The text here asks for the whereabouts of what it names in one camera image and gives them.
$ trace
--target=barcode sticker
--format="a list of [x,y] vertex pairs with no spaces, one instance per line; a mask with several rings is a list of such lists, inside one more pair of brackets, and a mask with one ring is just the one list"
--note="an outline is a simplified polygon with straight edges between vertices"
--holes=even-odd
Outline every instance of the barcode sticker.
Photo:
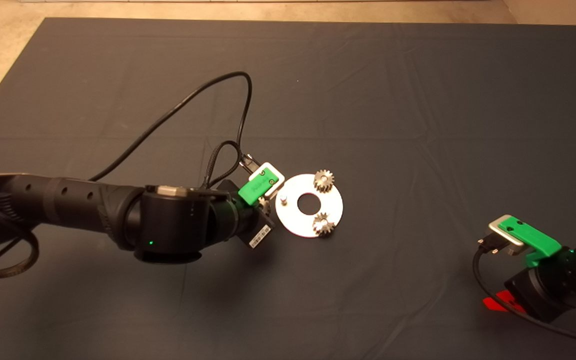
[[263,240],[266,235],[268,235],[268,233],[270,233],[270,226],[268,225],[264,225],[261,230],[259,230],[258,233],[256,233],[256,235],[254,235],[254,237],[252,238],[252,240],[250,240],[250,242],[248,243],[250,245],[250,248],[255,248],[259,243],[261,243],[261,240]]

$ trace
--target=white washer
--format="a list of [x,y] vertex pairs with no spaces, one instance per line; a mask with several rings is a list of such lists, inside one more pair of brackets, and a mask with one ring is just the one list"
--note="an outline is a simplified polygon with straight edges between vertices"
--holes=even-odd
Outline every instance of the white washer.
[[[277,217],[291,233],[304,238],[318,237],[313,230],[315,216],[320,213],[327,214],[327,221],[338,225],[344,212],[344,202],[336,186],[330,191],[321,193],[315,189],[315,175],[302,173],[289,178],[274,198],[274,210]],[[319,199],[321,207],[312,215],[306,215],[299,210],[298,201],[304,194],[313,194]]]

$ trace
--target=red tape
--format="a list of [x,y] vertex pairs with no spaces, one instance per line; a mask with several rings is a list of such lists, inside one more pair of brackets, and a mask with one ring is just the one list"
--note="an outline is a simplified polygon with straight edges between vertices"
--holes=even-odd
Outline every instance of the red tape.
[[[526,310],[517,303],[513,294],[510,293],[508,290],[499,291],[496,293],[496,296],[499,299],[503,300],[506,304],[512,306],[518,312],[526,313]],[[502,305],[500,305],[495,299],[492,297],[487,297],[483,300],[484,305],[489,309],[493,310],[494,312],[508,312],[508,310],[504,309]]]

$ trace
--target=table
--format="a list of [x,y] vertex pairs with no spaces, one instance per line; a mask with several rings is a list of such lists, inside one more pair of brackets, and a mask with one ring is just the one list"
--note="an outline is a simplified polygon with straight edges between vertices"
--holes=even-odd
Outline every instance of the table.
[[[37,264],[0,280],[0,358],[576,357],[486,310],[470,269],[502,214],[576,246],[576,26],[48,18],[0,84],[0,172],[87,178],[235,70],[254,80],[243,150],[288,177],[333,171],[334,236],[279,227],[157,266],[42,225]],[[105,180],[198,185],[244,96],[198,96]],[[484,259],[496,289],[522,267]],[[556,324],[576,330],[576,310]]]

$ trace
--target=cable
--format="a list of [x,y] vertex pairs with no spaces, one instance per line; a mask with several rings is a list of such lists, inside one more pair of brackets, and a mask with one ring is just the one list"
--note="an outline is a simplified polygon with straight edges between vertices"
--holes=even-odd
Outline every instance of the cable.
[[[223,141],[217,146],[217,148],[215,148],[215,150],[212,151],[212,155],[210,156],[210,160],[208,161],[208,167],[206,168],[204,181],[201,186],[210,189],[216,183],[230,176],[232,173],[234,173],[235,170],[237,170],[239,166],[239,161],[243,157],[242,134],[250,108],[250,101],[252,100],[252,79],[250,78],[250,75],[245,71],[234,71],[226,73],[219,77],[215,77],[214,79],[202,84],[197,89],[190,92],[190,94],[188,94],[183,100],[181,100],[181,102],[179,102],[177,105],[172,107],[172,109],[168,110],[165,114],[163,114],[160,118],[158,118],[152,125],[150,125],[148,129],[146,129],[146,131],[142,132],[141,135],[139,135],[139,137],[137,137],[137,139],[135,139],[135,141],[133,141],[132,144],[130,144],[130,146],[128,146],[128,148],[124,150],[123,153],[121,153],[121,155],[119,155],[119,157],[117,157],[110,165],[106,166],[105,169],[99,171],[98,174],[90,177],[89,180],[91,182],[96,182],[105,177],[106,175],[110,174],[112,171],[114,171],[119,165],[121,165],[121,163],[124,162],[124,160],[130,157],[130,155],[135,150],[137,150],[137,148],[139,148],[139,146],[142,145],[142,143],[146,139],[148,139],[148,137],[151,136],[151,134],[153,134],[155,130],[158,129],[158,127],[166,123],[167,120],[169,120],[172,116],[174,116],[174,114],[176,114],[179,110],[185,107],[185,105],[187,105],[190,102],[190,100],[194,99],[195,96],[198,96],[203,91],[212,87],[215,84],[219,84],[224,80],[237,78],[239,76],[246,79],[247,94],[246,94],[246,103],[244,105],[244,109],[241,114],[241,119],[239,121],[237,139],[236,141],[232,140]],[[235,164],[230,169],[228,169],[228,171],[221,174],[220,176],[217,176],[217,178],[215,178],[214,180],[211,180],[213,176],[213,171],[215,170],[215,163],[217,162],[217,157],[219,156],[221,149],[226,145],[233,146],[233,148],[235,148],[235,150],[237,151],[237,159],[235,161]],[[0,215],[0,224],[5,228],[9,228],[18,235],[18,237],[10,241],[9,244],[7,244],[4,248],[0,250],[0,257],[2,257],[5,253],[7,253],[7,251],[16,246],[16,244],[18,244],[21,240],[25,240],[30,244],[29,257],[16,265],[0,269],[0,279],[1,279],[21,274],[22,272],[30,269],[30,267],[32,267],[39,258],[39,242],[37,241],[37,237],[35,237],[32,231],[25,230],[24,228],[18,226],[13,221],[3,218],[1,215]]]
[[[217,178],[215,178],[215,180],[211,181],[211,177],[213,176],[213,171],[215,170],[215,163],[217,162],[217,157],[219,157],[219,152],[226,145],[232,146],[237,151],[237,160],[235,161],[235,164],[230,169],[228,169],[228,171],[226,171],[225,173],[222,173],[221,175],[217,176]],[[205,177],[203,178],[203,184],[201,184],[201,187],[205,188],[205,189],[210,189],[215,184],[217,184],[218,182],[221,182],[221,180],[224,180],[225,178],[230,176],[232,173],[234,173],[234,171],[237,170],[237,168],[240,166],[240,159],[242,159],[242,156],[243,156],[242,149],[240,148],[239,144],[236,143],[235,141],[226,140],[226,141],[220,143],[212,151],[212,154],[210,155],[210,160],[208,160],[208,166],[206,167],[206,174],[205,174]]]
[[[234,71],[234,72],[230,72],[230,73],[226,73],[224,75],[221,75],[219,77],[215,77],[214,79],[202,84],[201,86],[199,86],[197,89],[195,89],[194,91],[192,91],[190,94],[188,94],[188,96],[186,96],[183,100],[181,100],[181,102],[179,102],[177,105],[174,105],[174,107],[172,107],[172,109],[168,110],[165,114],[163,114],[160,118],[158,118],[153,125],[151,125],[148,129],[146,129],[146,131],[144,131],[143,133],[141,133],[141,135],[139,135],[139,137],[137,137],[137,139],[135,139],[135,141],[132,142],[132,144],[130,146],[128,146],[128,148],[126,150],[123,151],[123,153],[121,155],[119,155],[119,157],[117,157],[110,165],[108,165],[105,169],[101,170],[98,174],[94,175],[93,177],[90,177],[90,181],[91,182],[96,182],[98,180],[100,180],[101,178],[105,177],[106,175],[110,174],[112,171],[114,171],[122,162],[124,162],[124,160],[126,160],[126,158],[128,158],[133,151],[135,151],[141,144],[142,142],[144,142],[149,136],[151,136],[151,134],[157,130],[158,127],[160,127],[163,123],[166,123],[167,120],[169,120],[174,114],[176,114],[179,110],[181,110],[183,107],[185,107],[185,105],[187,105],[190,100],[192,100],[195,96],[198,96],[199,94],[201,94],[203,91],[205,91],[206,89],[212,87],[215,84],[219,84],[221,82],[223,82],[224,80],[228,80],[231,78],[237,78],[238,76],[241,76],[243,78],[246,79],[246,83],[247,83],[247,95],[246,95],[246,104],[244,105],[244,109],[243,112],[241,114],[241,120],[239,121],[239,128],[237,131],[237,146],[238,148],[242,147],[242,134],[243,134],[243,130],[244,130],[244,125],[246,123],[246,117],[248,116],[248,111],[250,108],[250,101],[252,99],[252,79],[250,78],[250,75],[248,73],[246,73],[245,71]],[[237,153],[238,157],[242,156],[242,151],[238,150]],[[231,171],[227,171],[227,174],[222,175],[224,178],[227,177],[228,175],[230,175],[231,173],[233,173],[233,169],[231,169]]]
[[566,330],[565,328],[560,328],[558,326],[553,326],[549,323],[543,322],[543,321],[539,321],[538,319],[535,319],[532,316],[526,315],[523,312],[519,312],[517,309],[515,309],[514,307],[510,306],[507,302],[503,301],[499,296],[497,296],[497,294],[495,294],[491,289],[488,289],[488,287],[484,284],[483,279],[482,279],[482,274],[480,273],[480,259],[482,257],[482,254],[484,254],[486,252],[486,249],[480,247],[477,249],[477,252],[475,253],[474,257],[472,258],[472,273],[475,276],[475,280],[477,280],[477,283],[479,284],[479,286],[481,287],[481,289],[492,299],[494,299],[494,301],[496,301],[499,305],[501,305],[503,307],[503,309],[508,310],[508,312],[516,315],[517,317],[520,317],[521,319],[523,319],[524,321],[527,321],[533,325],[536,325],[542,329],[551,331],[553,333],[559,334],[559,335],[563,335],[564,337],[568,337],[568,338],[572,338],[572,339],[576,339],[576,332],[575,331],[571,331],[571,330]]
[[9,266],[7,268],[0,269],[0,279],[9,278],[11,276],[19,275],[28,269],[30,269],[39,259],[39,241],[37,237],[32,233],[32,231],[27,230],[18,224],[14,223],[10,219],[7,219],[0,215],[0,226],[7,228],[16,234],[16,238],[10,241],[4,248],[0,250],[0,257],[12,249],[21,240],[25,240],[30,244],[30,255],[25,260],[22,260],[18,264]]

